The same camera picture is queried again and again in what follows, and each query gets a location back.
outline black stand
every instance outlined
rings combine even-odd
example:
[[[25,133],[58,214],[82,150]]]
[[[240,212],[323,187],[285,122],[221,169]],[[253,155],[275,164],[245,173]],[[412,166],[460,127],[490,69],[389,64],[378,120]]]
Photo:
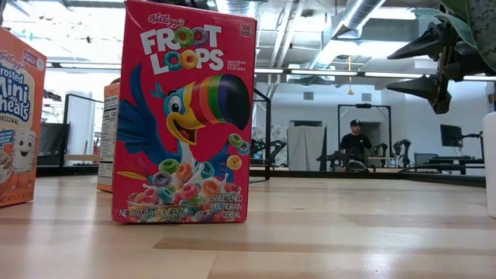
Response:
[[[263,165],[265,166],[264,179],[261,181],[250,181],[250,183],[265,182],[270,180],[270,129],[272,128],[272,115],[271,115],[271,100],[264,93],[254,89],[255,94],[259,95],[262,100],[253,100],[253,102],[265,102],[265,160]]]

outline ceiling light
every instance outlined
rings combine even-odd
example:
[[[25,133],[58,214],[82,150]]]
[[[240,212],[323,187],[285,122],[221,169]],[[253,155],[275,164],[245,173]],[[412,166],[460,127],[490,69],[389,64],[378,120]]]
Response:
[[[366,72],[366,77],[373,78],[420,78],[423,74],[402,74],[402,73],[379,73],[379,72]]]
[[[121,65],[118,65],[118,64],[86,64],[86,63],[66,64],[66,63],[62,63],[62,64],[60,64],[60,66],[64,67],[64,68],[77,68],[77,69],[115,69],[115,70],[121,69]]]
[[[393,7],[380,7],[375,9],[370,17],[372,19],[416,19],[415,14],[410,8],[393,8]]]
[[[484,75],[466,76],[463,77],[464,81],[496,81],[496,77],[486,77]]]
[[[257,74],[282,74],[282,72],[283,72],[282,69],[264,69],[264,68],[255,69],[255,73]]]
[[[323,76],[346,76],[354,77],[358,73],[353,71],[318,71],[318,70],[291,70],[292,74],[310,74]]]

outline black metal frame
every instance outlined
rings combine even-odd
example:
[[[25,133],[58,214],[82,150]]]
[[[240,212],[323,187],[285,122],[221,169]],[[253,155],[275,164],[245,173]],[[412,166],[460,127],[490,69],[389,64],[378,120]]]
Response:
[[[265,182],[270,180],[270,132],[272,128],[272,101],[264,93],[260,92],[258,89],[253,90],[255,95],[260,96],[262,99],[257,100],[253,96],[253,107],[255,107],[255,102],[265,102],[265,170],[263,171],[263,180],[250,181],[250,183]]]
[[[365,104],[356,104],[356,105],[338,105],[338,150],[339,145],[341,143],[341,108],[349,107],[349,108],[357,108],[357,109],[371,109],[371,108],[386,108],[387,109],[387,124],[389,128],[389,146],[387,147],[390,152],[393,147],[393,139],[392,139],[392,124],[391,124],[391,106],[390,105],[365,105]]]
[[[93,101],[95,103],[101,103],[103,104],[103,102],[101,101],[98,101],[98,100],[94,100],[92,98],[86,98],[86,97],[82,97],[82,96],[78,96],[78,95],[74,95],[74,94],[67,94],[66,97],[65,97],[65,103],[64,103],[64,122],[63,124],[65,126],[67,126],[67,112],[69,111],[69,101],[71,100],[71,97],[75,97],[75,98],[81,98],[81,99],[84,99],[84,100],[87,100],[87,101]],[[64,132],[62,133],[62,145],[60,146],[60,150],[59,150],[59,154],[60,154],[60,160],[59,160],[59,168],[64,168],[64,164],[65,164],[65,153],[66,153],[66,142],[67,142],[67,138],[69,137],[69,131],[67,129],[64,130]],[[98,166],[93,166],[93,168],[95,169],[95,173],[98,173]],[[43,171],[53,171],[54,173],[65,173],[64,171],[61,171],[61,170],[53,170],[54,167],[47,167],[47,168],[43,168]]]

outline wooden surface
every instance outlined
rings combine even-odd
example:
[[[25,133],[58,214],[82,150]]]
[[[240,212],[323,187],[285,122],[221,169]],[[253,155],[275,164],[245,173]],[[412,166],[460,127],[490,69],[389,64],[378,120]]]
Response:
[[[40,178],[0,208],[0,278],[496,278],[480,188],[273,178],[244,224],[127,226],[95,183]]]

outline froot loops cereal box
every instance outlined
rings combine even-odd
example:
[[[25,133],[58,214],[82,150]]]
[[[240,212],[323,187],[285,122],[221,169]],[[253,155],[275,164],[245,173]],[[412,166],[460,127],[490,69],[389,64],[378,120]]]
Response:
[[[0,27],[0,206],[33,200],[46,63]]]
[[[256,21],[129,0],[117,222],[244,222]]]

